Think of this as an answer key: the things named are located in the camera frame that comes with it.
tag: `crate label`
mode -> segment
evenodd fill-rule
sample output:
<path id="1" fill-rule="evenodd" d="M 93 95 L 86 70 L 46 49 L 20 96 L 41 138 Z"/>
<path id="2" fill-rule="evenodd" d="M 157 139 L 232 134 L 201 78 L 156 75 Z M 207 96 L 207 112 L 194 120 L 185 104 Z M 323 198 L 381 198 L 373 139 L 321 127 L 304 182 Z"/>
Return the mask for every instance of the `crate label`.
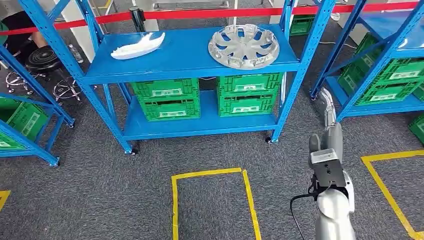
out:
<path id="1" fill-rule="evenodd" d="M 351 90 L 355 90 L 357 88 L 356 83 L 354 82 L 354 80 L 351 78 L 350 75 L 347 75 L 344 79 L 346 80 L 347 84 L 349 84 L 349 87 Z"/>
<path id="2" fill-rule="evenodd" d="M 407 71 L 407 72 L 395 72 L 393 73 L 389 79 L 407 79 L 407 78 L 415 78 L 421 71 Z"/>
<path id="3" fill-rule="evenodd" d="M 11 147 L 11 145 L 5 141 L 0 141 L 0 148 L 8 148 Z"/>
<path id="4" fill-rule="evenodd" d="M 234 92 L 243 92 L 243 91 L 258 91 L 265 90 L 263 83 L 260 84 L 250 84 L 250 85 L 236 85 Z"/>
<path id="5" fill-rule="evenodd" d="M 362 57 L 362 60 L 365 62 L 366 65 L 368 65 L 368 67 L 371 67 L 374 64 L 374 61 L 367 54 Z"/>
<path id="6" fill-rule="evenodd" d="M 162 111 L 159 112 L 159 118 L 182 117 L 187 116 L 186 111 Z"/>
<path id="7" fill-rule="evenodd" d="M 33 129 L 34 125 L 36 124 L 40 116 L 41 116 L 40 114 L 34 112 L 20 133 L 23 134 L 25 137 L 28 136 L 28 134 L 30 134 L 31 129 Z"/>
<path id="8" fill-rule="evenodd" d="M 259 106 L 242 106 L 242 107 L 233 107 L 232 113 L 249 113 L 249 112 L 259 112 Z"/>
<path id="9" fill-rule="evenodd" d="M 163 96 L 182 95 L 182 94 L 183 94 L 183 90 L 181 88 L 151 91 L 151 95 L 153 97 L 163 97 Z"/>
<path id="10" fill-rule="evenodd" d="M 421 132 L 424 132 L 424 122 L 417 125 Z"/>
<path id="11" fill-rule="evenodd" d="M 393 94 L 387 94 L 387 95 L 377 95 L 377 96 L 373 96 L 371 98 L 371 102 L 373 101 L 382 101 L 382 100 L 390 100 L 390 99 L 395 99 L 396 95 L 398 95 L 397 93 L 393 93 Z"/>

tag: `yellow tape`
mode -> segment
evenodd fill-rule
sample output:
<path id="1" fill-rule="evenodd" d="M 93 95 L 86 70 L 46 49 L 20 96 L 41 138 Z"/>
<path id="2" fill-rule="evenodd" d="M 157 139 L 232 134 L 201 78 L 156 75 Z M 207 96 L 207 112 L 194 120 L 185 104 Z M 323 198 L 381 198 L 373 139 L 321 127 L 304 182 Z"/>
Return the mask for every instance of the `yellow tape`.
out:
<path id="1" fill-rule="evenodd" d="M 244 185 L 246 187 L 247 200 L 249 202 L 250 214 L 252 216 L 254 235 L 256 237 L 256 240 L 262 240 L 261 231 L 259 230 L 258 217 L 256 216 L 255 206 L 254 206 L 254 203 L 253 203 L 251 184 L 249 183 L 248 171 L 246 171 L 246 170 L 243 170 L 243 180 L 244 180 Z"/>
<path id="2" fill-rule="evenodd" d="M 208 171 L 189 172 L 189 173 L 174 175 L 172 177 L 177 180 L 177 179 L 186 179 L 186 178 L 193 178 L 193 177 L 206 176 L 206 175 L 230 174 L 230 173 L 241 173 L 241 172 L 242 172 L 242 169 L 240 167 L 236 167 L 236 168 L 226 168 L 226 169 L 217 169 L 217 170 L 208 170 Z"/>
<path id="3" fill-rule="evenodd" d="M 424 155 L 424 150 L 385 153 L 385 154 L 372 155 L 372 156 L 363 156 L 361 158 L 362 160 L 365 160 L 365 161 L 374 162 L 374 161 L 389 160 L 389 159 L 410 158 L 410 157 L 414 157 L 418 155 Z"/>
<path id="4" fill-rule="evenodd" d="M 107 9 L 109 7 L 109 4 L 111 4 L 112 0 L 107 0 L 106 4 L 104 6 L 97 7 L 98 9 Z"/>
<path id="5" fill-rule="evenodd" d="M 248 172 L 246 170 L 242 171 L 240 167 L 235 168 L 226 168 L 226 169 L 217 169 L 217 170 L 208 170 L 208 171 L 197 171 L 189 172 L 174 175 L 171 177 L 172 180 L 172 240 L 178 240 L 178 189 L 177 189 L 177 180 L 186 179 L 207 175 L 217 175 L 217 174 L 230 174 L 230 173 L 241 173 L 243 175 L 244 185 L 246 187 L 247 200 L 249 203 L 250 214 L 253 222 L 254 234 L 256 240 L 262 240 L 261 232 L 259 231 L 258 217 L 256 216 L 255 206 L 253 202 L 253 196 L 251 191 L 251 185 L 249 183 Z"/>
<path id="6" fill-rule="evenodd" d="M 2 210 L 3 206 L 5 205 L 5 202 L 8 199 L 9 194 L 11 194 L 10 190 L 0 191 L 0 211 Z"/>
<path id="7" fill-rule="evenodd" d="M 172 239 L 178 240 L 178 190 L 177 179 L 172 176 Z"/>
<path id="8" fill-rule="evenodd" d="M 386 185 L 383 183 L 377 171 L 374 169 L 371 162 L 381 161 L 381 160 L 390 160 L 390 159 L 400 159 L 400 158 L 408 158 L 414 157 L 418 155 L 424 155 L 424 150 L 416 150 L 416 151 L 403 151 L 403 152 L 394 152 L 394 153 L 386 153 L 372 156 L 363 156 L 361 157 L 363 164 L 368 169 L 371 176 L 374 178 L 375 183 L 377 183 L 378 187 L 381 189 L 381 192 L 387 199 L 394 213 L 402 223 L 403 227 L 408 232 L 409 236 L 415 240 L 424 240 L 424 231 L 416 232 L 411 224 L 408 222 L 401 208 L 396 203 L 390 191 L 387 189 Z"/>

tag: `black cable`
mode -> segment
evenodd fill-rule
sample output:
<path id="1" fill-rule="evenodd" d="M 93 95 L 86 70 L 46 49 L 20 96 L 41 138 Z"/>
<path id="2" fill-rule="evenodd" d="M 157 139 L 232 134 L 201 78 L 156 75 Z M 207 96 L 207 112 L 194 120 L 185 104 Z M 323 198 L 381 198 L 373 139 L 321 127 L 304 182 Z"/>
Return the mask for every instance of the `black cable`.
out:
<path id="1" fill-rule="evenodd" d="M 303 233 L 302 233 L 301 227 L 299 226 L 298 220 L 296 220 L 295 214 L 293 213 L 293 202 L 294 202 L 296 199 L 302 199 L 302 198 L 314 197 L 316 194 L 317 194 L 317 193 L 315 193 L 315 192 L 311 192 L 311 193 L 308 193 L 308 194 L 302 194 L 302 195 L 295 196 L 295 197 L 293 197 L 293 198 L 290 200 L 290 212 L 291 212 L 291 215 L 293 216 L 294 222 L 296 223 L 297 229 L 299 229 L 299 233 L 300 233 L 300 235 L 302 236 L 302 239 L 303 239 L 303 240 L 305 240 L 304 235 L 303 235 Z"/>
<path id="2" fill-rule="evenodd" d="M 327 187 L 327 189 L 326 189 L 326 190 L 322 191 L 322 193 L 323 193 L 323 192 L 325 192 L 325 191 L 327 191 L 330 187 L 331 187 L 331 183 L 330 183 L 330 185 Z M 318 194 L 320 194 L 320 192 L 316 192 L 316 191 L 315 191 L 315 192 L 310 192 L 310 193 L 309 193 L 309 190 L 310 190 L 310 189 L 311 189 L 311 187 L 309 187 L 309 188 L 308 188 L 308 194 L 297 195 L 297 196 L 294 196 L 294 197 L 290 200 L 290 212 L 291 212 L 291 215 L 293 216 L 294 222 L 296 223 L 297 229 L 299 230 L 300 236 L 302 236 L 302 239 L 303 239 L 303 240 L 305 240 L 305 237 L 304 237 L 304 235 L 303 235 L 303 233 L 302 233 L 301 227 L 299 226 L 298 220 L 296 219 L 295 214 L 293 213 L 293 202 L 294 202 L 296 199 L 302 199 L 302 198 L 308 198 L 308 197 L 315 197 L 315 196 L 317 196 Z"/>

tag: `white 3d printed jaw model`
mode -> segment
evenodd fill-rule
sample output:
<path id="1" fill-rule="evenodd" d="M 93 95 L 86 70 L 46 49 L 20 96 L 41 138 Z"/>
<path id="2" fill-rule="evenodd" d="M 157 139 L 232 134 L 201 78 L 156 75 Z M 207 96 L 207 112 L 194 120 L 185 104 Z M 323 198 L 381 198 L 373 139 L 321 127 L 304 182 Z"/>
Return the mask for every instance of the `white 3d printed jaw model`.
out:
<path id="1" fill-rule="evenodd" d="M 152 34 L 152 32 L 148 33 L 137 43 L 118 47 L 116 50 L 111 52 L 110 55 L 114 59 L 125 60 L 149 54 L 158 49 L 165 38 L 165 33 L 163 32 L 160 37 L 151 40 L 150 38 L 152 37 Z"/>

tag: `white pillar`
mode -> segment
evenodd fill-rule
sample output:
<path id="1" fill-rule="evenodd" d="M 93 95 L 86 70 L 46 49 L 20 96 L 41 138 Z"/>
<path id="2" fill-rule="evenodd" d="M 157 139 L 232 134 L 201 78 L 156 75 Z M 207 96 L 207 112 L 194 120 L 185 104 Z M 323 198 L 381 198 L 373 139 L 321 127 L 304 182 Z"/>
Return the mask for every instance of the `white pillar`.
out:
<path id="1" fill-rule="evenodd" d="M 81 13 L 80 8 L 78 7 L 75 0 L 69 1 L 68 5 L 62 11 L 62 16 L 66 22 L 84 19 L 83 14 Z M 82 51 L 87 56 L 88 61 L 90 61 L 91 63 L 96 53 L 94 52 L 92 39 L 90 37 L 89 27 L 88 26 L 72 27 L 70 30 L 75 36 L 79 46 L 82 48 Z"/>

